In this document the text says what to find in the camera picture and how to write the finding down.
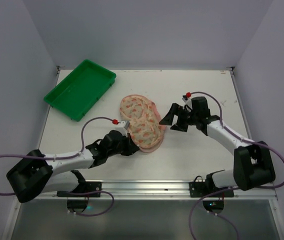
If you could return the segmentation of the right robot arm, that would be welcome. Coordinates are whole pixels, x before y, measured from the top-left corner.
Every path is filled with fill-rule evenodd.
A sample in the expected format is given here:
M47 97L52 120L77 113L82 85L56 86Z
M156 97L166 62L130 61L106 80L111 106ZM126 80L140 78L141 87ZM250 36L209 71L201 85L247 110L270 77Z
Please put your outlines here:
M269 149L262 142L253 144L249 139L228 129L221 117L212 115L205 97L184 99L185 105L173 103L160 125L171 130L187 132L195 126L204 135L214 139L233 156L233 168L209 173L204 181L208 191L237 187L243 191L259 188L276 178Z

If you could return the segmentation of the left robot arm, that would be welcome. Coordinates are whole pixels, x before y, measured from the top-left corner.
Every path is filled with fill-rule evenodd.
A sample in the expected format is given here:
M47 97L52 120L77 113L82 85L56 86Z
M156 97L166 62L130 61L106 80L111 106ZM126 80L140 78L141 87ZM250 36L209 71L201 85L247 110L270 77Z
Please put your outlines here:
M131 156L137 151L139 147L130 134L112 130L103 139L85 146L82 152L45 155L38 149L33 150L6 177L20 203L47 192L58 192L60 197L80 196L94 190L80 169L95 168L112 156Z

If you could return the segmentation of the floral mesh laundry bag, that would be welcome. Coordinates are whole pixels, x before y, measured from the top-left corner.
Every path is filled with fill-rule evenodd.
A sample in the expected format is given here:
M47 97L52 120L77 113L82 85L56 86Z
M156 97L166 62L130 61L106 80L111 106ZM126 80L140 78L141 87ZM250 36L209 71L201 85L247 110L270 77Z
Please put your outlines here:
M129 121L128 132L140 151L152 153L161 146L166 126L160 125L161 116L153 101L138 94L125 96L119 113L122 120Z

